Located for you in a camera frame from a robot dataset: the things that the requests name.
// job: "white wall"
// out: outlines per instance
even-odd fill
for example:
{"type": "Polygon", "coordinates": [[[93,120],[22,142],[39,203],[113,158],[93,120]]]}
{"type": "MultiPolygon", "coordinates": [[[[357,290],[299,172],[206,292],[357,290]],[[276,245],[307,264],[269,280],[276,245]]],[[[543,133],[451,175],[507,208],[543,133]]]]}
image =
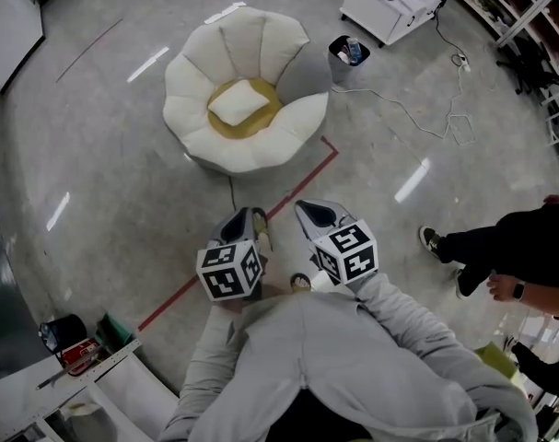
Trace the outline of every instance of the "white wall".
{"type": "Polygon", "coordinates": [[[37,5],[30,0],[0,0],[0,89],[41,36],[37,5]]]}

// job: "black and white marker cube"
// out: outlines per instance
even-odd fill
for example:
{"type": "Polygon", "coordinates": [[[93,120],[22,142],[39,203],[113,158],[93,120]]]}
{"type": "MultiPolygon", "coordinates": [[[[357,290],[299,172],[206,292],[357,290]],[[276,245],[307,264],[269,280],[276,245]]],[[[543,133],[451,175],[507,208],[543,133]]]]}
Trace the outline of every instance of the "black and white marker cube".
{"type": "Polygon", "coordinates": [[[261,260],[251,240],[197,253],[197,275],[212,301],[247,297],[261,274],[261,260]]]}
{"type": "Polygon", "coordinates": [[[378,269],[378,244],[363,220],[313,240],[320,267],[342,284],[378,269]]]}

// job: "trash bin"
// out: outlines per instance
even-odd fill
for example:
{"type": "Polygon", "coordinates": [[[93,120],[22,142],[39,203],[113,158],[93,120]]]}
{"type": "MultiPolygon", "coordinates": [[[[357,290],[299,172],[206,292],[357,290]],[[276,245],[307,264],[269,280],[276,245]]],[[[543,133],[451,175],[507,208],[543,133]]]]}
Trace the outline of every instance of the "trash bin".
{"type": "Polygon", "coordinates": [[[359,46],[361,46],[361,62],[355,65],[344,63],[336,54],[340,52],[343,46],[346,46],[347,38],[349,38],[349,36],[339,36],[328,46],[328,63],[332,70],[332,82],[335,84],[340,84],[349,78],[351,74],[354,74],[358,67],[366,61],[371,54],[371,51],[359,42],[359,46]]]}

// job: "gray concrete floor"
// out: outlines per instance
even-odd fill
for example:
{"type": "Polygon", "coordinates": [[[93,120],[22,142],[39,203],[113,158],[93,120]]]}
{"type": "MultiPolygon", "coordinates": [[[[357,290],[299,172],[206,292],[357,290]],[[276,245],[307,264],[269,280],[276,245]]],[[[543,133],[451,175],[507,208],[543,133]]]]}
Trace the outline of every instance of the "gray concrete floor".
{"type": "MultiPolygon", "coordinates": [[[[183,156],[163,122],[164,70],[193,29],[238,1],[299,19],[324,46],[341,34],[357,36],[372,55],[349,87],[399,98],[423,127],[444,132],[458,71],[434,22],[380,50],[340,21],[342,0],[52,0],[43,10],[47,41],[6,94],[0,132],[1,228],[37,320],[72,311],[93,322],[108,310],[136,328],[193,276],[196,251],[231,210],[230,192],[225,176],[183,156]],[[170,51],[128,84],[164,46],[170,51]],[[70,203],[46,230],[67,192],[70,203]]],[[[537,207],[545,194],[559,193],[559,163],[545,147],[542,110],[496,68],[480,21],[455,0],[440,20],[470,58],[454,112],[471,115],[476,141],[461,147],[450,134],[421,133],[400,107],[370,93],[334,93],[324,134],[340,154],[299,197],[341,202],[365,218],[381,270],[474,347],[492,338],[507,313],[518,320],[523,309],[496,304],[485,289],[459,302],[448,282],[452,267],[422,250],[416,230],[479,227],[537,207]],[[425,179],[397,203],[395,193],[424,159],[431,165],[425,179]]],[[[467,126],[458,126],[468,139],[467,126]]],[[[271,209],[329,154],[314,142],[270,176],[235,180],[238,205],[271,209]]],[[[271,232],[285,275],[309,270],[292,204],[271,232]]],[[[173,387],[182,383],[209,306],[195,285],[140,334],[147,361],[173,387]]]]}

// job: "black pants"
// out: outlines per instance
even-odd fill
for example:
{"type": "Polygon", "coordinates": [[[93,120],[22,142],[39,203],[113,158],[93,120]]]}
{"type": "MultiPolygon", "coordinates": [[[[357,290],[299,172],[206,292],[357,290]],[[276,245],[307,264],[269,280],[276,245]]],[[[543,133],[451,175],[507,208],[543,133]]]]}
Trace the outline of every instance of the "black pants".
{"type": "Polygon", "coordinates": [[[496,226],[480,227],[449,234],[438,242],[437,254],[443,263],[465,264],[459,278],[462,293],[469,295],[493,269],[502,273],[502,263],[496,263],[496,234],[496,226]]]}
{"type": "Polygon", "coordinates": [[[522,374],[541,389],[559,398],[559,362],[546,364],[522,343],[516,343],[512,353],[517,357],[522,374]]]}

